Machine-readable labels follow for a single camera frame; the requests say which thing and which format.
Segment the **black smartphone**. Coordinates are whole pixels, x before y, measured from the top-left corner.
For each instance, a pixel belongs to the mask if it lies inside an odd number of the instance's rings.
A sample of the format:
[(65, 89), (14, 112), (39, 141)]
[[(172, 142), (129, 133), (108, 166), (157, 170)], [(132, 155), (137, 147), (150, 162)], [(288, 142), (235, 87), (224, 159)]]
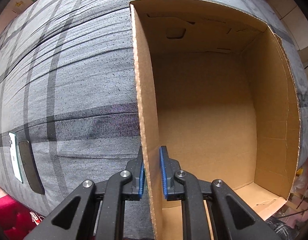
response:
[(27, 140), (23, 140), (18, 143), (18, 147), (24, 172), (30, 188), (35, 193), (44, 195), (45, 190), (38, 173), (31, 143)]

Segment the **brown cardboard box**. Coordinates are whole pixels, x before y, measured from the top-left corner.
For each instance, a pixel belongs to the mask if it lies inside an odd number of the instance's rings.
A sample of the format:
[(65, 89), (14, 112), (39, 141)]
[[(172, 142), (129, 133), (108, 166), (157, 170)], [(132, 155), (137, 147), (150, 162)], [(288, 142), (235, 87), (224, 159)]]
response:
[(140, 136), (155, 239), (181, 239), (162, 195), (159, 148), (226, 182), (262, 219), (287, 201), (298, 164), (294, 78), (268, 23), (201, 0), (130, 3)]

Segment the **red tufted furniture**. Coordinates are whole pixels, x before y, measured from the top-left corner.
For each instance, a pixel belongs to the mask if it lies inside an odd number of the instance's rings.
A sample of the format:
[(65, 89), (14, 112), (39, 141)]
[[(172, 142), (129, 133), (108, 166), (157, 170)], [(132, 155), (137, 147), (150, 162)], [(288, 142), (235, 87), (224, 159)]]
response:
[(24, 239), (44, 219), (0, 188), (0, 228), (7, 239)]

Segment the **white smartphone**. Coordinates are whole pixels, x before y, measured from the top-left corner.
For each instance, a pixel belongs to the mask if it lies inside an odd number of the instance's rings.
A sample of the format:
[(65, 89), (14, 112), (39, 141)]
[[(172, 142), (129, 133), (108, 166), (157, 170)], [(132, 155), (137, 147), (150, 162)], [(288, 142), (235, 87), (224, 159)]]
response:
[(23, 183), (23, 178), (21, 175), (21, 168), (19, 164), (19, 157), (18, 157), (18, 152), (17, 152), (16, 135), (14, 133), (9, 132), (8, 136), (9, 136), (11, 163), (12, 163), (12, 169), (14, 172), (14, 176), (20, 183)]

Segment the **grey plaid bed sheet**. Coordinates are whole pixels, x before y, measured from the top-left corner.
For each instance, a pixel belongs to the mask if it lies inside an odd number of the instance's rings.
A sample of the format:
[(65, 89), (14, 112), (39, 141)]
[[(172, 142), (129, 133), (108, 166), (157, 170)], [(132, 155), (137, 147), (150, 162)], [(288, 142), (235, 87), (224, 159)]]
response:
[[(142, 146), (132, 1), (38, 0), (0, 35), (0, 187), (44, 216), (82, 181), (122, 170)], [(298, 168), (308, 157), (308, 80), (283, 24), (265, 0), (201, 1), (263, 20), (281, 38), (299, 103)], [(9, 132), (23, 183), (12, 169)], [(29, 186), (23, 140), (31, 143), (44, 195)], [(126, 206), (124, 235), (155, 239), (147, 182), (144, 198)]]

